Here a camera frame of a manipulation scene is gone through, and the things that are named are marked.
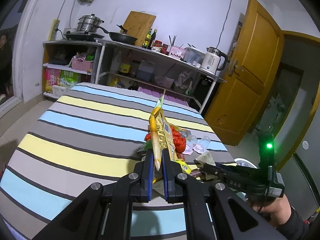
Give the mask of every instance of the tablecloth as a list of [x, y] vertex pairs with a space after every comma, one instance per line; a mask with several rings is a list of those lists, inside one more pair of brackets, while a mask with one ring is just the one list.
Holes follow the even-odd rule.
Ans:
[[[93, 182], [114, 183], [141, 156], [148, 119], [158, 98], [142, 92], [80, 83], [58, 99], [18, 145], [0, 182], [0, 214], [18, 239], [32, 239]], [[168, 122], [211, 138], [216, 162], [234, 165], [217, 135], [194, 109], [164, 101]], [[196, 152], [186, 155], [195, 168]], [[132, 239], [186, 239], [182, 204], [153, 191], [135, 203]]]

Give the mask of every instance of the white shoe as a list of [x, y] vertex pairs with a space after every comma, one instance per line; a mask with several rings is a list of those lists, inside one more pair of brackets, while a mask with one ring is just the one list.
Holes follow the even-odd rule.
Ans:
[[0, 95], [0, 105], [6, 101], [5, 94]]

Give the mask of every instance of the person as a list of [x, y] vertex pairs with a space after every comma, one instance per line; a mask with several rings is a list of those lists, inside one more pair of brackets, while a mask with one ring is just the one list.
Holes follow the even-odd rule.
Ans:
[[[261, 208], [260, 204], [253, 203], [249, 199], [247, 203], [256, 212]], [[290, 206], [286, 195], [265, 203], [260, 212], [269, 214], [271, 219], [269, 223], [288, 240], [303, 239], [308, 232], [309, 224], [304, 223], [296, 210]]]
[[7, 43], [8, 34], [0, 36], [0, 104], [9, 96], [9, 88], [12, 73], [12, 51]]

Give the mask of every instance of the pink basket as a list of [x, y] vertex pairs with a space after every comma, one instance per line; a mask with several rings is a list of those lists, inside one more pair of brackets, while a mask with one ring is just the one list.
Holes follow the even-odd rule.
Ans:
[[186, 50], [176, 47], [176, 46], [171, 46], [170, 51], [169, 51], [169, 56], [177, 59], [181, 59], [184, 57]]
[[80, 71], [88, 71], [89, 69], [93, 68], [93, 61], [72, 58], [71, 68]]

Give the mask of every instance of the electric kettle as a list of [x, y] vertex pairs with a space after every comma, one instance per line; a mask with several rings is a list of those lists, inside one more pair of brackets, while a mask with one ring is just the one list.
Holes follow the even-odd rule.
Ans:
[[[218, 68], [221, 57], [224, 57], [224, 63], [222, 67]], [[228, 55], [221, 52], [214, 47], [208, 47], [207, 53], [204, 56], [204, 60], [200, 66], [201, 69], [210, 72], [215, 75], [217, 70], [223, 70], [228, 63]]]

